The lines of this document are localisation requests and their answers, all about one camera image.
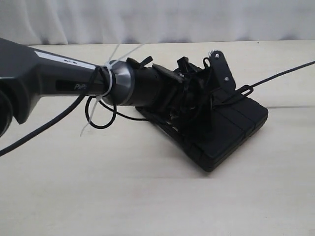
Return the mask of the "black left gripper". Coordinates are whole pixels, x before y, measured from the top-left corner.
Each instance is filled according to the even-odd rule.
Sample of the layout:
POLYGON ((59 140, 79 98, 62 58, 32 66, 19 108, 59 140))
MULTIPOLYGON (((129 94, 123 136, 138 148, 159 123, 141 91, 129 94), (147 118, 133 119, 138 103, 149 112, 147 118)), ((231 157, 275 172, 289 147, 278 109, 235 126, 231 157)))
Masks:
POLYGON ((187 57, 177 60, 175 72, 183 79, 172 102, 173 118, 196 118, 202 110, 211 86, 212 67, 210 57, 202 59, 203 68, 189 62, 187 57))

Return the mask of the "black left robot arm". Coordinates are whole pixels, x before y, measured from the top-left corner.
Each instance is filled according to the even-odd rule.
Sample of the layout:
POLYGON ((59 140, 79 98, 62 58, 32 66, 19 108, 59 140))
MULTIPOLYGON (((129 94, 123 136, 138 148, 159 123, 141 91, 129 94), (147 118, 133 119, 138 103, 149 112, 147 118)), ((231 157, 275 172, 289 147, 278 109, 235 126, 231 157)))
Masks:
POLYGON ((217 88, 210 67, 196 67, 187 58, 178 61, 175 71, 154 64, 151 57, 95 65, 0 41, 1 133, 13 119, 26 122, 39 99, 48 96, 99 97, 108 108, 148 109, 156 115, 153 123, 187 126, 211 104, 217 88))

